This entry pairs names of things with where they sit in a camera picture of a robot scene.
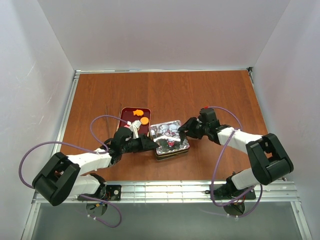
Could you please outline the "metal tongs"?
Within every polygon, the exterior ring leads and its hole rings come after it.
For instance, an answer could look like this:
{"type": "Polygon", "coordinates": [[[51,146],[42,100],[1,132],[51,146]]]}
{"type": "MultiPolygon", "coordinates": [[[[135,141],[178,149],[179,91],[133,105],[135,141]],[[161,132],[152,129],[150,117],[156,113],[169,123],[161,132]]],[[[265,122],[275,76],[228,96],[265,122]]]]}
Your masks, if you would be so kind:
{"type": "MultiPolygon", "coordinates": [[[[108,102],[105,103],[105,114],[106,115],[113,115],[117,118],[120,117],[122,110],[122,103],[120,102],[118,105],[113,106],[110,105],[108,102]]],[[[120,121],[118,119],[112,117],[106,117],[106,132],[109,138],[114,136],[115,131],[118,129],[120,121]]]]}

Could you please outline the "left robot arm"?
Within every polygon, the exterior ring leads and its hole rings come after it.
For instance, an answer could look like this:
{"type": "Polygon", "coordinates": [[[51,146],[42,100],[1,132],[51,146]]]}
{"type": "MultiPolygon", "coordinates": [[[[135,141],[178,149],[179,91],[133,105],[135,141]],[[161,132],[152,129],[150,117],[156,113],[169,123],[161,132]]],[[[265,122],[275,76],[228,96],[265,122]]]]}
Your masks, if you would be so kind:
{"type": "Polygon", "coordinates": [[[55,153],[32,181],[32,187],[52,206],[60,205],[68,197],[107,200],[106,180],[95,173],[115,165],[127,153],[140,153],[158,148],[145,134],[135,134],[128,127],[120,127],[112,138],[93,152],[77,155],[55,153]]]}

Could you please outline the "dark red tray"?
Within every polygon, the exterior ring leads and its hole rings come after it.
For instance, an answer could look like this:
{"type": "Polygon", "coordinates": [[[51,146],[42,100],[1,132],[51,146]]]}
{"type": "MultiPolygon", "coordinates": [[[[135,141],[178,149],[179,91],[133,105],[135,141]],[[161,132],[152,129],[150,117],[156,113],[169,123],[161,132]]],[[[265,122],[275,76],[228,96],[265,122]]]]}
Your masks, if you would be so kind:
{"type": "Polygon", "coordinates": [[[120,118],[124,120],[125,122],[133,122],[136,120],[140,120],[142,117],[147,117],[149,119],[148,125],[141,125],[139,127],[138,133],[149,135],[149,127],[151,123],[151,110],[149,108],[143,108],[143,107],[124,107],[120,112],[120,118]],[[143,116],[135,116],[133,115],[133,111],[135,110],[143,110],[144,115],[143,116]]]}

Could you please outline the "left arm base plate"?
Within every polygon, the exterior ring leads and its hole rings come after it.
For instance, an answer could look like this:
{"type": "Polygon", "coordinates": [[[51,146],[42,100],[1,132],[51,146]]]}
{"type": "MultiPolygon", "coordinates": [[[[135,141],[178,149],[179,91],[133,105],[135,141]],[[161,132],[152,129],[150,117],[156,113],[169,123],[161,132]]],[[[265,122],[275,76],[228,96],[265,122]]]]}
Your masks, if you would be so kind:
{"type": "Polygon", "coordinates": [[[121,199],[122,186],[121,185],[101,185],[95,193],[83,194],[84,196],[106,201],[119,201],[121,199]]]}

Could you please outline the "fish shaped cookie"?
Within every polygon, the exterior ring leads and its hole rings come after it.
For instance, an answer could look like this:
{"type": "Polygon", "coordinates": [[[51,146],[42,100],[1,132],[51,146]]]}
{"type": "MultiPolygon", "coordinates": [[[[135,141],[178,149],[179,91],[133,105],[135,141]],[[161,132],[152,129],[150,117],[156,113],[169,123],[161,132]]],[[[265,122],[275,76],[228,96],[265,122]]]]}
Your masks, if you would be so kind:
{"type": "Polygon", "coordinates": [[[138,116],[138,117],[142,117],[144,115],[144,111],[141,109],[136,109],[132,113],[134,116],[138,116]]]}

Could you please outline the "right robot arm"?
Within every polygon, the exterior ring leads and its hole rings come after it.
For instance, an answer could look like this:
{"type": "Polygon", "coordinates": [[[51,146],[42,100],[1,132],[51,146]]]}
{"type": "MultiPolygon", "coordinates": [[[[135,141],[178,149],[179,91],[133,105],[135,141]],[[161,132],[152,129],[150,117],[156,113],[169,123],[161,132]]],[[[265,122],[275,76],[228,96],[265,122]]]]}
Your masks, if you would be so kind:
{"type": "Polygon", "coordinates": [[[206,136],[224,148],[232,147],[247,154],[250,168],[233,173],[217,189],[211,188],[212,197],[234,197],[250,187],[267,186],[294,170],[290,157],[275,134],[251,134],[221,124],[212,107],[202,108],[199,116],[189,118],[179,131],[198,140],[206,136]]]}

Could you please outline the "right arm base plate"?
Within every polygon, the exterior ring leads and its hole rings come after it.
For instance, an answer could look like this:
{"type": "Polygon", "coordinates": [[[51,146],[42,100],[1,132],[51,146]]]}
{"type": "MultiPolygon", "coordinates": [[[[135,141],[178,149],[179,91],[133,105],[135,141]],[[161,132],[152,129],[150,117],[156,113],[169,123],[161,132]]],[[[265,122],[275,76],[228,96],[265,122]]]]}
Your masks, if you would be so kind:
{"type": "MultiPolygon", "coordinates": [[[[240,196],[242,193],[244,193],[247,190],[247,188],[242,189],[242,190],[237,190],[234,191],[232,193],[230,193],[229,190],[227,190],[226,187],[224,187],[223,184],[218,184],[215,185],[213,188],[213,193],[214,193],[214,199],[216,201],[218,200],[231,200],[234,199],[238,196],[240,196]]],[[[240,198],[241,200],[245,199],[245,200],[255,200],[256,199],[256,193],[255,191],[252,189],[251,191],[247,192],[242,198],[240,198]]]]}

